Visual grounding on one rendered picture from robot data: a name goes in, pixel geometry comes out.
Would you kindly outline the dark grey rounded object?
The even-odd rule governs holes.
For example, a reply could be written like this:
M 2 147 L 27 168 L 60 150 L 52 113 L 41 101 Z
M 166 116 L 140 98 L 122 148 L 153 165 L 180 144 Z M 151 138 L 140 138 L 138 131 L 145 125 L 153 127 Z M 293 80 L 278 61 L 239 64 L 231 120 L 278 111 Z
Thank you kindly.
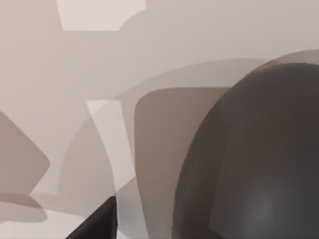
M 319 65 L 250 73 L 200 124 L 172 239 L 319 239 Z

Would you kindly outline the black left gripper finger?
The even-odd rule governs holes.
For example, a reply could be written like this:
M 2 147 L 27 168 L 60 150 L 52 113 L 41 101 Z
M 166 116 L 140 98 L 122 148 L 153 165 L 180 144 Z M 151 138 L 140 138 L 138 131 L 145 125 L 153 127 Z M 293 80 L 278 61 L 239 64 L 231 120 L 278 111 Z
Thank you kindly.
M 65 239 L 117 239 L 116 196 L 108 198 Z

